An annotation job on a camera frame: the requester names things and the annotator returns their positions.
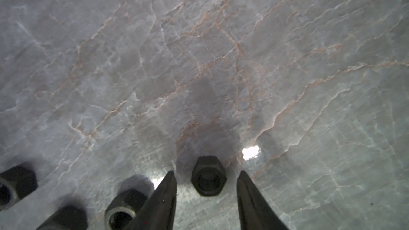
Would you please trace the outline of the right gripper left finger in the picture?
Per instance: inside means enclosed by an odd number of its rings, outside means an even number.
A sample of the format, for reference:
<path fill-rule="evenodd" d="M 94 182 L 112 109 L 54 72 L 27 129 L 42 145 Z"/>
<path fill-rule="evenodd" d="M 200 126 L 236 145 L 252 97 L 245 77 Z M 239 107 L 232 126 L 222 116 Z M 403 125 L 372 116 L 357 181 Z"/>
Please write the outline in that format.
<path fill-rule="evenodd" d="M 126 230 L 172 230 L 174 226 L 177 182 L 169 171 Z"/>

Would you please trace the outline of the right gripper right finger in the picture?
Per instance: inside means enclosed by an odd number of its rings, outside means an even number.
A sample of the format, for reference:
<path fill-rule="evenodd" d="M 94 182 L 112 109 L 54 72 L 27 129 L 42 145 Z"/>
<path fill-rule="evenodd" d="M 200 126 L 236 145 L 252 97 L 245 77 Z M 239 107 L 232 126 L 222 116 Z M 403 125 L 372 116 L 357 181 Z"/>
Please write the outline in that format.
<path fill-rule="evenodd" d="M 242 230 L 288 230 L 244 170 L 237 178 L 236 189 Z"/>

